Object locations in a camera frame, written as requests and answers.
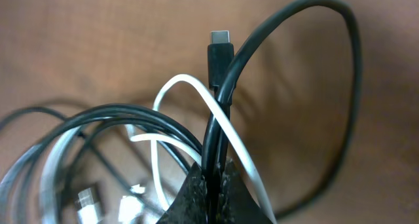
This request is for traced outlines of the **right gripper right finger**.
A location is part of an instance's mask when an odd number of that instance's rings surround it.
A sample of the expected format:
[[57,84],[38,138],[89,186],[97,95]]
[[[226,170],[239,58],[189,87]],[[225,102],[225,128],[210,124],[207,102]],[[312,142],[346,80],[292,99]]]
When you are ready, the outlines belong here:
[[228,160],[221,179],[216,223],[272,224],[252,198],[240,172],[232,160]]

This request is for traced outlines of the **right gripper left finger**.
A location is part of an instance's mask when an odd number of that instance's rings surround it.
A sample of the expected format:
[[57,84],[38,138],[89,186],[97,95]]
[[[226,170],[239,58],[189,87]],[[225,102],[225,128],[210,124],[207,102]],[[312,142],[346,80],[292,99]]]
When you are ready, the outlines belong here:
[[157,224],[207,223],[206,182],[195,162],[183,182],[175,200],[156,222]]

